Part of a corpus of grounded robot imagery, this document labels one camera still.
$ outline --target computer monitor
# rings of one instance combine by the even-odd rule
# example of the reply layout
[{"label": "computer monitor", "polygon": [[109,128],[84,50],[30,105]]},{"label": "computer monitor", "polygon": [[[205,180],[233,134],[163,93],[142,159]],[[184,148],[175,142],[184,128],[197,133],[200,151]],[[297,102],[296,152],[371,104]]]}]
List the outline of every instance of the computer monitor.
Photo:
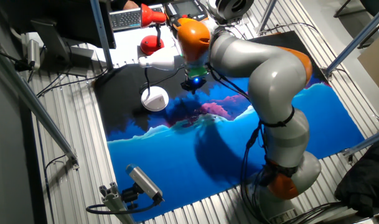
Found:
[{"label": "computer monitor", "polygon": [[[115,49],[110,0],[99,3],[109,48]],[[47,48],[42,70],[87,75],[93,51],[70,47],[69,40],[102,47],[90,0],[0,0],[0,10],[18,33],[39,33]]]}]

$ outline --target painting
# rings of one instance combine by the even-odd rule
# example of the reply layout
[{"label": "painting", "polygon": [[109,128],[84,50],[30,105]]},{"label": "painting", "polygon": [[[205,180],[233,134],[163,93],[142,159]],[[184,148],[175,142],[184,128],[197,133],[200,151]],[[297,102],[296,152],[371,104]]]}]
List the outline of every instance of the painting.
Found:
[{"label": "painting", "polygon": [[[252,41],[309,55],[295,32]],[[359,143],[363,137],[313,60],[312,64],[312,78],[292,104],[309,121],[307,151],[321,159]],[[132,186],[133,180],[125,170],[127,165],[136,164],[163,191],[165,202],[134,214],[136,221],[154,218],[236,186],[245,144],[259,121],[244,97],[211,77],[192,94],[180,86],[185,78],[183,70],[174,76],[172,72],[152,68],[148,73],[151,83],[171,76],[158,84],[169,94],[169,104],[160,112],[147,111],[141,104],[139,92],[146,79],[143,68],[137,65],[127,65],[95,87],[119,189]],[[231,81],[247,91],[248,78]],[[260,139],[251,148],[249,175],[264,164],[261,145]],[[140,195],[135,203],[142,208],[152,200]]]}]

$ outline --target gray robot arm segment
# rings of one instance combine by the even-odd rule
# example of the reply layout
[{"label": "gray robot arm segment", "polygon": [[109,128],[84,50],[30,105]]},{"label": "gray robot arm segment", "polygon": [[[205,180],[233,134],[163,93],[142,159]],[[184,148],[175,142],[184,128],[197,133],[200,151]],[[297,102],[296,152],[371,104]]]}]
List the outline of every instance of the gray robot arm segment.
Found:
[{"label": "gray robot arm segment", "polygon": [[[292,114],[292,99],[310,76],[303,61],[287,49],[221,34],[210,45],[210,64],[221,75],[249,77],[250,101],[264,124],[276,124],[292,116],[282,127],[265,128],[266,159],[277,166],[298,167],[291,176],[297,194],[308,189],[321,166],[312,154],[304,153],[309,140],[307,118],[299,109]],[[289,198],[285,192],[271,191],[279,198]]]}]

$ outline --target black bag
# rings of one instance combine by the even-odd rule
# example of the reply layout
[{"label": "black bag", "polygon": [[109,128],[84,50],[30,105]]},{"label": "black bag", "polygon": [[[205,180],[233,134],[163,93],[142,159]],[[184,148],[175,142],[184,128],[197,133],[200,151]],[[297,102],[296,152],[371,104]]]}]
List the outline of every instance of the black bag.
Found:
[{"label": "black bag", "polygon": [[334,193],[361,217],[372,217],[379,208],[379,141],[346,173]]}]

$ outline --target red object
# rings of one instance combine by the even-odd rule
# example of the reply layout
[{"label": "red object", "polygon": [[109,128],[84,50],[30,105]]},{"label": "red object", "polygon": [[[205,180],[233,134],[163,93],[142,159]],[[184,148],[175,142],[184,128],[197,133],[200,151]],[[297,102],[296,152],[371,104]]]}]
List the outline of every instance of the red object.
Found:
[{"label": "red object", "polygon": [[163,12],[154,12],[145,4],[141,4],[141,28],[151,25],[152,22],[157,24],[165,23],[167,17]]},{"label": "red object", "polygon": [[162,49],[164,47],[163,40],[160,40],[160,47],[157,46],[157,36],[149,35],[142,39],[141,50],[147,56],[153,54],[155,51]]}]

